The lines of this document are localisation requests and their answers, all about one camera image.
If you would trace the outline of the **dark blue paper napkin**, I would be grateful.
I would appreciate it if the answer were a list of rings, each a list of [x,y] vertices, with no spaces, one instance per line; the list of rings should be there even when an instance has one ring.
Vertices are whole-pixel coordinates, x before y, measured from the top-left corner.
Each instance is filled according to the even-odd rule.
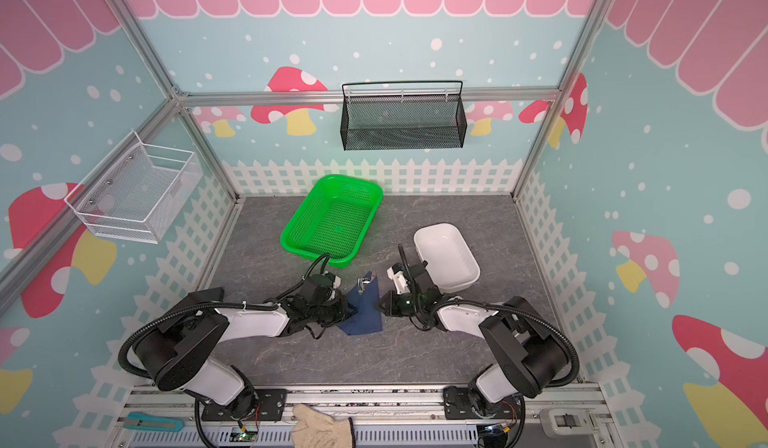
[[[353,287],[347,293],[347,301],[355,309],[355,313],[340,323],[338,328],[348,336],[381,332],[383,330],[381,313],[376,308],[379,298],[377,279],[367,286],[362,295],[358,293],[356,286]]]

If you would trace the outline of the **green plastic basket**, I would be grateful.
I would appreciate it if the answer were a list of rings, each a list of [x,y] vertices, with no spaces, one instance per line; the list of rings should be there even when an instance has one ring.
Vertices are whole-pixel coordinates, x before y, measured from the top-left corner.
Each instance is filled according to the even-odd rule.
[[[336,268],[349,266],[383,200],[376,183],[344,175],[319,179],[296,210],[280,243],[308,260],[328,254]]]

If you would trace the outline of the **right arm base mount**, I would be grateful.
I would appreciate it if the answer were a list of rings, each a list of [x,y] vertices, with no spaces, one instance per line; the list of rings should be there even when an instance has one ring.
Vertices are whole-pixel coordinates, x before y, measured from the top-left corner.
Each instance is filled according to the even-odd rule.
[[[521,419],[524,413],[523,403],[517,395],[490,402],[478,390],[467,386],[444,388],[442,401],[448,420],[514,420]]]

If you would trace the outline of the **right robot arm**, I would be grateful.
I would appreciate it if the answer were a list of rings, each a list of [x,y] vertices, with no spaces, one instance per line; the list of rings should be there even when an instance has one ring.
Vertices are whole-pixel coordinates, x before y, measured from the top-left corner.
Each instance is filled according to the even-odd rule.
[[[420,331],[437,329],[477,337],[494,357],[494,363],[465,388],[444,389],[447,418],[520,418],[525,399],[537,397],[548,387],[566,386],[578,377],[576,348],[526,299],[515,296],[494,304],[443,293],[425,263],[407,266],[399,262],[387,275],[395,288],[379,299],[378,311],[407,318]]]

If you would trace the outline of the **white plastic tub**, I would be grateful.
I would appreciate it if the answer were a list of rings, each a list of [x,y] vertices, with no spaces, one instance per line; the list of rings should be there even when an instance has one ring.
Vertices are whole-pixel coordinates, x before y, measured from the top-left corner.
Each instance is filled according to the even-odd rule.
[[[450,223],[439,223],[417,230],[413,236],[416,251],[442,293],[456,293],[472,286],[480,277],[480,267],[460,230]]]

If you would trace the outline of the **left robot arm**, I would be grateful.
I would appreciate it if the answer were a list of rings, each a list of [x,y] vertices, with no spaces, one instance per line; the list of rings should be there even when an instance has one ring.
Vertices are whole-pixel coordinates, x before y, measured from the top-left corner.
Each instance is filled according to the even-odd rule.
[[[259,406],[256,388],[240,369],[214,359],[215,348],[225,341],[288,337],[314,327],[319,331],[312,336],[321,337],[357,312],[339,285],[338,276],[323,272],[304,276],[262,303],[226,302],[221,288],[191,293],[129,335],[119,349],[119,365],[161,391],[181,390],[233,418],[246,417]]]

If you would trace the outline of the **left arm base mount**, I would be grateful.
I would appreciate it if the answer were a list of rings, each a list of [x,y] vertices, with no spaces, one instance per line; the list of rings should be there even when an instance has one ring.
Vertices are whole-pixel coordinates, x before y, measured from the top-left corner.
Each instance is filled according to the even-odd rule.
[[[212,421],[280,421],[286,407],[286,389],[247,390],[227,406],[213,402],[205,404],[202,409],[202,420]]]

